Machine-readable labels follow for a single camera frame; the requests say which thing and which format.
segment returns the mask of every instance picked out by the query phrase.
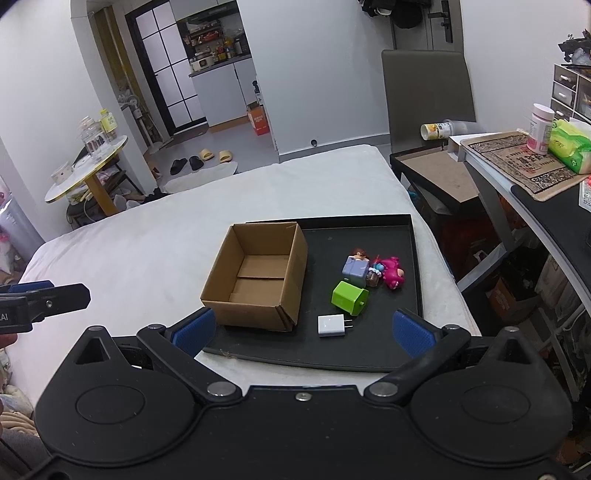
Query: white charger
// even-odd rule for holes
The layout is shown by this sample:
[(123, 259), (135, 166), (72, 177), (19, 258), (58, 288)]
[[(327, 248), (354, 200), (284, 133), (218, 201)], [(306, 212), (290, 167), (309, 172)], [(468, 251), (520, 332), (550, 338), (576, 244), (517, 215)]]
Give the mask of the white charger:
[(345, 329), (353, 325), (345, 325), (345, 315), (321, 315), (318, 317), (318, 335), (321, 337), (337, 337), (345, 334)]

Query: gray chair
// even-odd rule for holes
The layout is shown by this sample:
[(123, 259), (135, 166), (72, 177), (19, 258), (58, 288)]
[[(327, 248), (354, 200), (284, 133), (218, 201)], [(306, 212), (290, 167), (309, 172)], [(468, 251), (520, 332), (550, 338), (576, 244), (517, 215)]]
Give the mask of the gray chair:
[(427, 145), (422, 124), (476, 121), (464, 55), (451, 51), (384, 50), (384, 83), (392, 153)]

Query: white bedsheet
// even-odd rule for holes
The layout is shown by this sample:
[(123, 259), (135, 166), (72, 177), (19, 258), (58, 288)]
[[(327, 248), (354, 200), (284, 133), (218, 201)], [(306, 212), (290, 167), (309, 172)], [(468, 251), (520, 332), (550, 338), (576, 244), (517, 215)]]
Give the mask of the white bedsheet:
[[(357, 191), (367, 180), (364, 195)], [(479, 335), (435, 239), (375, 147), (342, 148), (274, 164), (177, 193), (85, 226), (43, 245), (22, 282), (84, 283), (81, 312), (50, 317), (8, 353), (14, 382), (35, 404), (66, 353), (90, 325), (113, 336), (150, 323), (172, 325), (202, 307), (199, 296), (229, 225), (253, 220), (411, 213), (423, 286), (424, 317)], [(356, 384), (379, 374), (282, 367), (200, 353), (197, 360), (250, 385)]]

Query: baseboard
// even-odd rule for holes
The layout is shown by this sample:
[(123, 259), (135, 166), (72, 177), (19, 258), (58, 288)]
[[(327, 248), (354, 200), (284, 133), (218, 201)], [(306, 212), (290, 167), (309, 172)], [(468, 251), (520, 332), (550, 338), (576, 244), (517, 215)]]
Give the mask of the baseboard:
[(237, 127), (238, 125), (247, 124), (250, 120), (247, 116), (242, 116), (240, 118), (235, 118), (234, 120), (230, 120), (224, 122), (222, 124), (214, 125), (213, 127), (209, 127), (210, 133), (220, 132), (222, 130), (227, 130), (228, 128)]
[(371, 137), (360, 137), (352, 140), (345, 140), (344, 142), (336, 142), (327, 145), (318, 145), (317, 147), (305, 148), (303, 150), (297, 150), (279, 155), (279, 163), (292, 160), (294, 158), (309, 157), (316, 153), (328, 152), (330, 150), (336, 150), (337, 148), (353, 147), (355, 145), (384, 145), (390, 143), (390, 135), (373, 135)]

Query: silver bolt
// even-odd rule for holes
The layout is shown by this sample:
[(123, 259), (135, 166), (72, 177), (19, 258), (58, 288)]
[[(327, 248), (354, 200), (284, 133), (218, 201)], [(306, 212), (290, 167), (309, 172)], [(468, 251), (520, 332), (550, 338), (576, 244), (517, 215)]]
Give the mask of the silver bolt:
[(376, 397), (393, 397), (398, 393), (398, 386), (390, 382), (377, 382), (369, 386), (369, 392)]
[(295, 394), (295, 399), (298, 401), (310, 401), (312, 400), (312, 394), (308, 392), (299, 392)]
[(236, 385), (230, 382), (214, 382), (207, 388), (207, 393), (214, 397), (229, 397), (236, 391)]

